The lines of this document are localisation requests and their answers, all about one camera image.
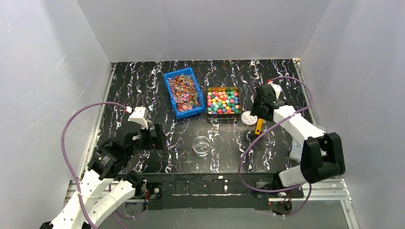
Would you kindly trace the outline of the orange plastic scoop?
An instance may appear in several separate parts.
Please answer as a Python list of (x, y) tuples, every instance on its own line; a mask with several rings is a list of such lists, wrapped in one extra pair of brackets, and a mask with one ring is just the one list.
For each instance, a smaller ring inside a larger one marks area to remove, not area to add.
[(258, 118), (256, 127), (255, 127), (255, 135), (260, 135), (262, 131), (262, 126), (263, 126), (264, 120), (261, 118)]

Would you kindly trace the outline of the square tin of star candies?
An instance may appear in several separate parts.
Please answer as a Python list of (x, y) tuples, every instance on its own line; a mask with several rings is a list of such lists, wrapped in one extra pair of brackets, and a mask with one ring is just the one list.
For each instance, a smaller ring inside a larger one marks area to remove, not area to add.
[(206, 97), (208, 120), (237, 120), (240, 118), (243, 110), (237, 87), (209, 87)]

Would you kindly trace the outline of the clear round plastic jar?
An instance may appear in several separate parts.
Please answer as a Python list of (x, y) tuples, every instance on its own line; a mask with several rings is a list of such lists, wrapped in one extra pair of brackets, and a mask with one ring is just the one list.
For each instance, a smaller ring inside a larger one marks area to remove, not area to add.
[(211, 150), (211, 147), (210, 139), (205, 136), (196, 137), (192, 143), (193, 152), (199, 157), (207, 156)]

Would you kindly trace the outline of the blue plastic candy bin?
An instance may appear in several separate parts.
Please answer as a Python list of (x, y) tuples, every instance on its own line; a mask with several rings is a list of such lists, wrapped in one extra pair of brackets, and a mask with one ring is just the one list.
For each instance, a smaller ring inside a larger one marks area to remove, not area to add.
[(192, 68), (164, 74), (164, 83), (169, 92), (170, 103), (176, 119), (182, 119), (205, 111), (202, 91)]

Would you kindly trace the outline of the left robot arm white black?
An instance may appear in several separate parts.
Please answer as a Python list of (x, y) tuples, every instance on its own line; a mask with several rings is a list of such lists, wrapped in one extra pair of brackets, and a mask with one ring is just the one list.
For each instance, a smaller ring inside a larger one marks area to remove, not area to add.
[(130, 198), (144, 200), (158, 194), (148, 189), (143, 175), (131, 171), (124, 175), (113, 190), (101, 194), (127, 167), (129, 160), (139, 151), (164, 148), (165, 134), (160, 124), (153, 129), (141, 129), (125, 134), (123, 141), (108, 140), (93, 154), (87, 171), (78, 182), (77, 190), (64, 209), (52, 221), (43, 223), (42, 229), (91, 229), (98, 227), (110, 214)]

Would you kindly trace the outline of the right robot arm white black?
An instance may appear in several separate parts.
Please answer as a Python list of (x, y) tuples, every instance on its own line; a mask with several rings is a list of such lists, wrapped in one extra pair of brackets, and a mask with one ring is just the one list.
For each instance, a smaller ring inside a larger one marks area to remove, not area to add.
[(281, 98), (281, 88), (268, 84), (256, 88), (251, 115), (284, 128), (302, 147), (300, 164), (274, 175), (274, 189), (317, 183), (345, 173), (341, 137), (326, 133), (307, 121)]

